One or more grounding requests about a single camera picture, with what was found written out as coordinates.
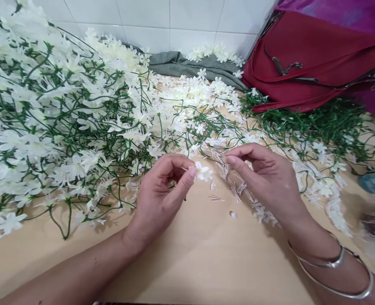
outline table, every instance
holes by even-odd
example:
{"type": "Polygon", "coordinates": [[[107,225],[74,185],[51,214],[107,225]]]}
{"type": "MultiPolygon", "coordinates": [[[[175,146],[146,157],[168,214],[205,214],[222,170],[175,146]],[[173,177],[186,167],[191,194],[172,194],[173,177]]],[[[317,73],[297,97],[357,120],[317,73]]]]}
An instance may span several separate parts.
{"type": "MultiPolygon", "coordinates": [[[[203,165],[216,166],[200,160],[203,165]]],[[[101,301],[162,304],[317,304],[310,281],[301,271],[278,227],[259,224],[249,202],[237,202],[227,184],[214,174],[197,181],[168,230],[138,261],[102,293],[101,301]],[[211,201],[211,194],[225,201],[211,201]],[[237,213],[233,219],[229,212],[237,213]]],[[[353,225],[358,203],[369,195],[350,173],[342,191],[346,219],[353,225]]],[[[307,203],[313,217],[353,251],[355,239],[331,225],[323,209],[307,203]]],[[[124,228],[131,217],[114,211],[106,226],[79,227],[64,241],[44,215],[0,239],[0,298],[124,228]]],[[[375,273],[375,265],[362,258],[375,273]]]]}

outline hand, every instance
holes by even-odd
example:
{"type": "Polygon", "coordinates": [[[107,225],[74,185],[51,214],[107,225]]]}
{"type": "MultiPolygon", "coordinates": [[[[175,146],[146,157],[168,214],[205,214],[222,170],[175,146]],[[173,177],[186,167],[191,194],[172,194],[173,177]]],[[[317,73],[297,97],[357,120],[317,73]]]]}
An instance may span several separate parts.
{"type": "Polygon", "coordinates": [[[255,143],[236,147],[226,156],[231,168],[281,224],[310,218],[288,159],[255,143]],[[246,160],[252,163],[254,170],[245,164],[246,160]]]}
{"type": "Polygon", "coordinates": [[[195,166],[195,163],[185,155],[168,154],[145,174],[137,198],[137,210],[123,235],[125,242],[145,248],[169,227],[193,185],[197,169],[188,169],[190,166],[195,166]],[[172,180],[177,185],[169,189],[172,180]]]}

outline gray fabric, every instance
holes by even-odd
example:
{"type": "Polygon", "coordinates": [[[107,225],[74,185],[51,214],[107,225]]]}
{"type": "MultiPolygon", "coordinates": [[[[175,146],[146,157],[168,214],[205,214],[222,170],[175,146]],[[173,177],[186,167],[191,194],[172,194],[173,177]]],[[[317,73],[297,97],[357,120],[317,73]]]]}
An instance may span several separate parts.
{"type": "MultiPolygon", "coordinates": [[[[142,50],[138,47],[132,46],[138,52],[142,50]]],[[[232,62],[219,62],[215,55],[203,58],[199,62],[189,61],[183,57],[180,52],[170,51],[152,54],[149,62],[149,69],[158,74],[187,77],[197,76],[200,69],[206,68],[206,78],[208,80],[215,80],[216,77],[221,77],[221,80],[228,86],[232,86],[238,90],[248,90],[239,78],[233,75],[234,72],[243,68],[237,67],[232,62]]]]}

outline red handbag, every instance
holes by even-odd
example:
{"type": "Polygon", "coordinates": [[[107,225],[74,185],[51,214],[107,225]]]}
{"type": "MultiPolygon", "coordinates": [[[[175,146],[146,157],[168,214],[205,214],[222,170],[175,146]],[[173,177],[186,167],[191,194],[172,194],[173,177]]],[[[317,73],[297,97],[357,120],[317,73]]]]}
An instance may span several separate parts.
{"type": "Polygon", "coordinates": [[[276,11],[244,67],[243,83],[272,100],[254,112],[313,110],[375,85],[375,36],[276,11]]]}

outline bangle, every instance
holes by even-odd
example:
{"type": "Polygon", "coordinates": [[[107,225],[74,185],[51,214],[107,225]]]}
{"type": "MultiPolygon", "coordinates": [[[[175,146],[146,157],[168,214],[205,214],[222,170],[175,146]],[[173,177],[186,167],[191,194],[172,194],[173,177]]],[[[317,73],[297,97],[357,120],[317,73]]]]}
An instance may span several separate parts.
{"type": "Polygon", "coordinates": [[[335,262],[328,262],[326,264],[313,264],[313,263],[310,263],[308,261],[306,261],[305,259],[303,258],[300,258],[292,249],[292,246],[291,244],[289,243],[289,247],[290,249],[293,251],[293,253],[296,255],[296,257],[298,258],[298,261],[299,261],[299,264],[300,266],[302,267],[303,271],[306,273],[306,275],[312,279],[313,282],[315,282],[316,284],[320,285],[321,287],[323,287],[324,289],[327,289],[331,292],[333,292],[334,294],[337,294],[337,295],[340,295],[342,297],[346,297],[346,298],[349,298],[349,299],[364,299],[366,298],[367,296],[369,296],[369,294],[371,293],[372,289],[374,288],[374,275],[372,273],[372,271],[368,268],[368,266],[362,261],[362,259],[360,258],[360,256],[351,251],[350,249],[348,249],[347,247],[344,247],[340,242],[339,240],[331,233],[329,232],[336,240],[337,242],[339,243],[339,246],[341,247],[341,252],[340,252],[340,255],[338,256],[338,258],[336,259],[335,262]],[[318,267],[318,268],[336,268],[343,260],[343,257],[344,257],[344,250],[347,250],[359,263],[361,263],[364,268],[366,269],[368,275],[369,275],[369,284],[368,284],[368,287],[362,291],[361,293],[359,294],[351,294],[351,293],[345,293],[345,292],[342,292],[342,291],[338,291],[336,289],[333,289],[333,288],[330,288],[328,287],[327,285],[323,284],[322,282],[320,282],[317,278],[315,278],[313,275],[310,274],[309,271],[306,270],[305,266],[302,264],[302,262],[305,262],[307,264],[309,264],[310,266],[315,266],[315,267],[318,267]]]}
{"type": "Polygon", "coordinates": [[[302,261],[302,262],[304,262],[304,263],[306,263],[306,264],[308,264],[310,266],[317,267],[317,268],[336,268],[343,261],[345,249],[344,249],[343,245],[339,242],[339,240],[337,239],[337,237],[332,232],[330,232],[330,231],[327,231],[327,232],[330,233],[330,235],[337,241],[337,243],[341,247],[340,254],[337,256],[337,258],[335,259],[335,261],[328,261],[328,262],[323,263],[323,264],[320,264],[320,263],[311,263],[311,262],[305,260],[304,258],[301,258],[300,256],[298,256],[296,254],[296,252],[294,251],[294,249],[292,248],[292,245],[291,245],[290,241],[288,240],[289,248],[292,250],[293,254],[298,258],[299,261],[302,261]]]}

